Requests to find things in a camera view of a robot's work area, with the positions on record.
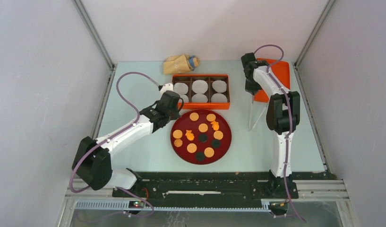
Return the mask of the orange cookie box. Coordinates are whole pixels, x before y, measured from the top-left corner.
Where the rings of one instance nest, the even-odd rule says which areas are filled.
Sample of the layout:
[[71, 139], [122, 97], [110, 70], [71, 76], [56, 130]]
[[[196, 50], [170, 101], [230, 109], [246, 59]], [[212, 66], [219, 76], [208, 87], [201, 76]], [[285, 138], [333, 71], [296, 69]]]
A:
[[227, 74], [175, 74], [174, 90], [184, 105], [182, 109], [228, 110], [231, 105]]

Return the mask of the dark red round plate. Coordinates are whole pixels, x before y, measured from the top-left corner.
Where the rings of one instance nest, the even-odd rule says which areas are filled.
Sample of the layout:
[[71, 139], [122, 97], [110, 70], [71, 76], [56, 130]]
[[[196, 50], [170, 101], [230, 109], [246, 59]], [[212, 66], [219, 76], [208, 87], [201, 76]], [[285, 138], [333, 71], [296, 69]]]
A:
[[232, 131], [220, 114], [196, 109], [175, 121], [170, 142], [174, 152], [184, 161], [207, 165], [226, 155], [232, 143]]

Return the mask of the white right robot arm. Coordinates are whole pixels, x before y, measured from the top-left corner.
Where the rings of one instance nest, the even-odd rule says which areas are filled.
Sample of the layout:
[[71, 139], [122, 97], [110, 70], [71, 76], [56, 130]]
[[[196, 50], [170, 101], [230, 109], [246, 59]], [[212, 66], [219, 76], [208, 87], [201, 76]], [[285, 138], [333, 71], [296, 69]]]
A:
[[276, 77], [271, 65], [258, 60], [253, 52], [241, 57], [245, 89], [252, 95], [264, 91], [268, 96], [266, 124], [274, 132], [274, 153], [271, 173], [276, 178], [288, 177], [291, 171], [292, 138], [300, 123], [300, 94], [290, 91]]

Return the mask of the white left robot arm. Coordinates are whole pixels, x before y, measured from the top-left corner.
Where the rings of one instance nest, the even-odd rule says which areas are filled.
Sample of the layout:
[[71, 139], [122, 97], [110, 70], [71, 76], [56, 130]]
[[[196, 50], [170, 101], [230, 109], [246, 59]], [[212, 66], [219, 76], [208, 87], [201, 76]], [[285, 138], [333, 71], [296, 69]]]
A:
[[83, 138], [72, 164], [72, 174], [82, 179], [87, 189], [120, 187], [130, 197], [138, 196], [142, 191], [141, 177], [130, 168], [114, 169], [115, 156], [140, 138], [180, 118], [180, 100], [176, 92], [165, 91], [158, 101], [138, 112], [137, 118], [124, 128], [96, 139]]

